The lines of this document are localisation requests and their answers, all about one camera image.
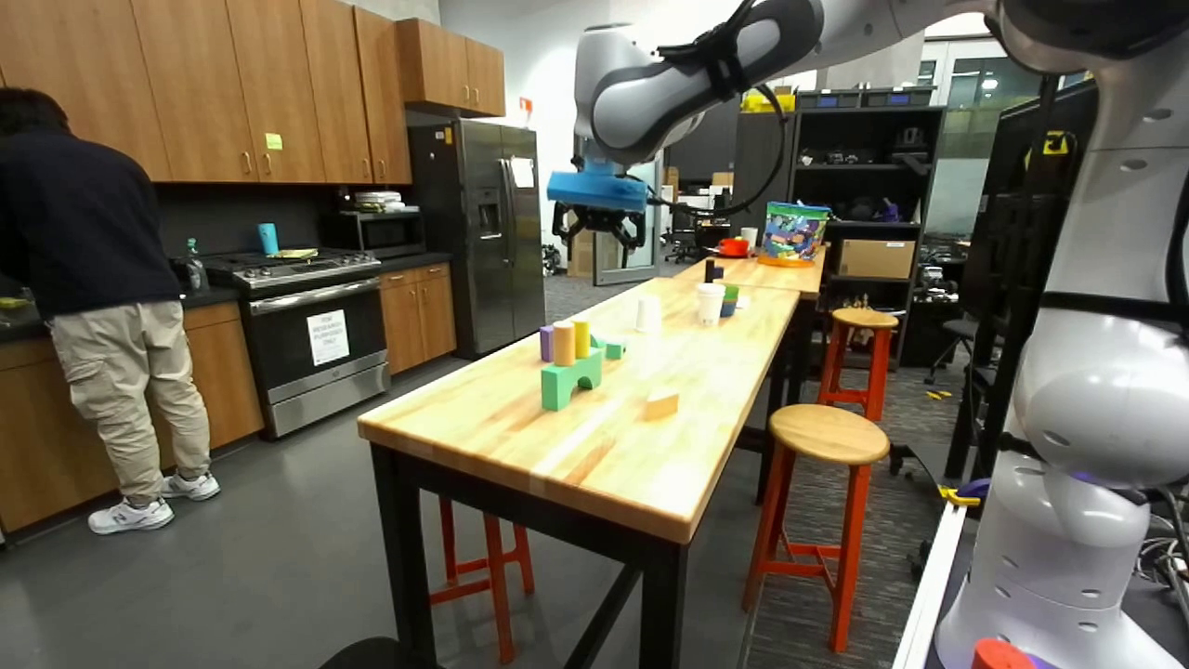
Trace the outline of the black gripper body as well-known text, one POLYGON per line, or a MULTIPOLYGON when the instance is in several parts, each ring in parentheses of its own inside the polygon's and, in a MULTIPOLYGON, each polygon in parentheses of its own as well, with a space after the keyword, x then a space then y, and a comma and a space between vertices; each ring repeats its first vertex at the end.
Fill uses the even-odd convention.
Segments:
POLYGON ((562 240, 573 240, 581 230, 607 230, 623 247, 643 244, 643 218, 637 210, 607 210, 607 207, 583 207, 583 205, 557 205, 552 207, 552 233, 562 240))

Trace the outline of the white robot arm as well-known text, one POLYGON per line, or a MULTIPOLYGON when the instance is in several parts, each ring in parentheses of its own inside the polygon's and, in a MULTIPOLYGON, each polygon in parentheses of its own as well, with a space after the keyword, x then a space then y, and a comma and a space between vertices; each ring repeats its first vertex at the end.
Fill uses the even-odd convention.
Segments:
POLYGON ((976 11, 1038 74, 1099 105, 1007 400, 970 571, 938 628, 945 669, 1004 640, 1050 669, 1182 669, 1127 608, 1148 494, 1189 477, 1189 0, 742 0, 687 46, 622 27, 575 46, 575 138, 643 162, 697 112, 774 74, 873 54, 976 11))

